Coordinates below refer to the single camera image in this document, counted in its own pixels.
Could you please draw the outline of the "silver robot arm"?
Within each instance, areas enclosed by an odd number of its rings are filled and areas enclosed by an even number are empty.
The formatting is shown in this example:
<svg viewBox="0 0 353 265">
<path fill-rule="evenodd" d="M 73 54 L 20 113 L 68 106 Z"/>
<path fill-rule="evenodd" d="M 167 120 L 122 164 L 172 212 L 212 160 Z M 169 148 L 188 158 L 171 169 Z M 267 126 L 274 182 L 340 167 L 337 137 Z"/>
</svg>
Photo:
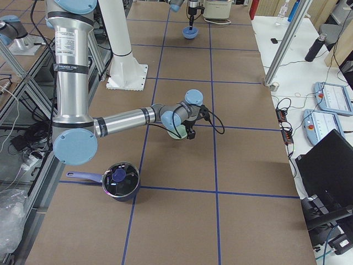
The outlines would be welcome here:
<svg viewBox="0 0 353 265">
<path fill-rule="evenodd" d="M 124 6 L 121 1 L 47 1 L 47 22 L 55 31 L 55 63 L 58 113 L 52 121 L 54 155 L 67 165 L 82 165 L 97 152 L 98 138 L 160 121 L 178 132 L 184 125 L 188 138 L 205 109 L 196 89 L 174 106 L 154 104 L 103 118 L 88 113 L 88 37 L 94 28 L 93 12 L 100 8 L 113 58 L 107 87 L 141 91 L 147 65 L 133 56 Z"/>
<path fill-rule="evenodd" d="M 169 0 L 167 3 L 170 6 L 170 9 L 174 12 L 178 12 L 180 7 L 183 5 L 184 0 Z M 201 5 L 198 0 L 189 0 L 187 1 L 187 17 L 189 18 L 189 30 L 193 30 L 195 16 L 197 11 L 200 11 L 200 14 L 203 14 L 204 7 Z"/>
</svg>

